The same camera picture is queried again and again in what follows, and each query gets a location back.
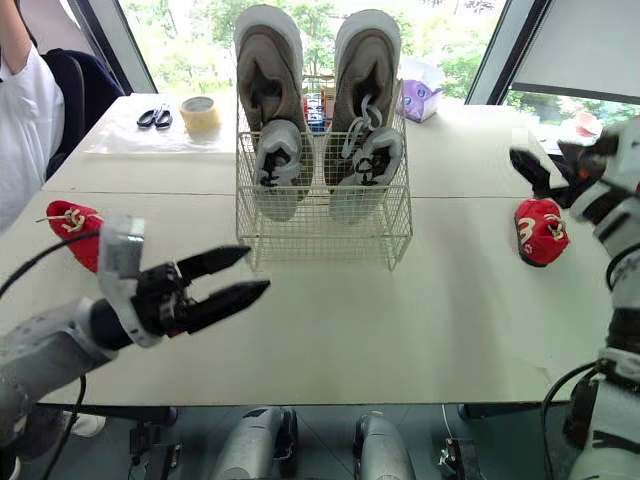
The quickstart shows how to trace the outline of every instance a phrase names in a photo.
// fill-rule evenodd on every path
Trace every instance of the white table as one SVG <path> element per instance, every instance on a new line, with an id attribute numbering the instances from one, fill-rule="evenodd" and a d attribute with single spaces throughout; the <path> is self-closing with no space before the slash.
<path id="1" fill-rule="evenodd" d="M 189 140 L 178 110 L 182 98 L 132 95 L 114 103 L 44 190 L 233 195 L 235 106 L 233 99 L 214 99 L 223 114 L 223 130 L 219 141 L 213 142 L 215 153 L 203 153 L 203 148 Z M 163 101 L 172 106 L 170 134 L 190 142 L 181 153 L 167 153 L 171 149 L 166 145 L 154 144 L 154 139 L 163 138 L 162 132 L 140 131 L 135 125 L 141 112 Z M 134 140 L 147 148 L 140 153 L 122 153 Z M 560 179 L 524 120 L 510 107 L 449 107 L 423 124 L 407 121 L 407 144 L 414 197 L 530 195 L 529 185 L 511 167 L 509 147 L 514 144 L 538 154 L 552 171 L 552 178 Z M 157 148 L 164 153 L 154 153 Z M 96 150 L 118 153 L 92 153 Z"/>
<path id="2" fill-rule="evenodd" d="M 55 241 L 46 223 L 34 222 L 56 199 L 144 217 L 143 268 L 234 241 L 231 196 L 42 192 L 0 239 L 0 277 Z M 123 350 L 89 375 L 86 401 L 540 401 L 603 345 L 611 314 L 607 258 L 590 227 L 567 219 L 572 245 L 562 257 L 545 269 L 525 265 L 512 223 L 517 203 L 413 199 L 415 237 L 393 272 L 274 267 L 264 273 L 271 288 L 251 309 L 192 337 Z M 196 293 L 252 275 L 242 263 L 200 282 Z M 0 333 L 81 295 L 99 297 L 95 276 L 58 252 L 0 303 Z M 76 395 L 70 385 L 45 400 L 72 403 Z"/>

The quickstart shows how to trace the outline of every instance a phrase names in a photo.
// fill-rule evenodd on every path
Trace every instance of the person's arm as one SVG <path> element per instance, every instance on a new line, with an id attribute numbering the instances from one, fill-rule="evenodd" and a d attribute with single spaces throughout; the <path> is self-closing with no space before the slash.
<path id="1" fill-rule="evenodd" d="M 0 52 L 13 75 L 27 64 L 31 39 L 14 0 L 0 0 Z"/>

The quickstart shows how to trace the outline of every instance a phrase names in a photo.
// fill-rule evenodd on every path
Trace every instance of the white t-shirt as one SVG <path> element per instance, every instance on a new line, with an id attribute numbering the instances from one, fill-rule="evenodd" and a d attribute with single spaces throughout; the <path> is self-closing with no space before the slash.
<path id="1" fill-rule="evenodd" d="M 25 67 L 0 66 L 0 237 L 44 184 L 64 129 L 64 99 L 32 45 Z"/>

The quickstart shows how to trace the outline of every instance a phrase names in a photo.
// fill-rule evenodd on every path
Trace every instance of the robot leg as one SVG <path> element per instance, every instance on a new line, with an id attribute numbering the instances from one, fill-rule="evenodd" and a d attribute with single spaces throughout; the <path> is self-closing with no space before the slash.
<path id="1" fill-rule="evenodd" d="M 274 460 L 283 476 L 295 470 L 297 418 L 291 408 L 264 407 L 247 413 L 233 429 L 211 480 L 265 478 Z"/>
<path id="2" fill-rule="evenodd" d="M 364 415 L 358 421 L 353 450 L 356 478 L 359 480 L 416 478 L 409 452 L 398 430 L 381 414 Z"/>

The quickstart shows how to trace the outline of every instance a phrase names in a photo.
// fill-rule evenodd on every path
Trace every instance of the table leg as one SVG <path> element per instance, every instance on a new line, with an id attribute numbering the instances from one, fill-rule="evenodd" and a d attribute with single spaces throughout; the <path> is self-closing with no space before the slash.
<path id="1" fill-rule="evenodd" d="M 73 405 L 60 403 L 40 403 L 46 408 L 54 408 L 70 412 Z M 120 407 L 109 405 L 80 405 L 78 413 L 100 415 L 102 417 L 123 418 L 137 422 L 151 423 L 153 425 L 169 427 L 176 423 L 178 410 L 175 407 Z"/>
<path id="2" fill-rule="evenodd" d="M 458 414 L 463 420 L 482 420 L 487 417 L 496 417 L 509 413 L 528 412 L 540 408 L 538 402 L 521 403 L 461 403 L 458 405 Z"/>

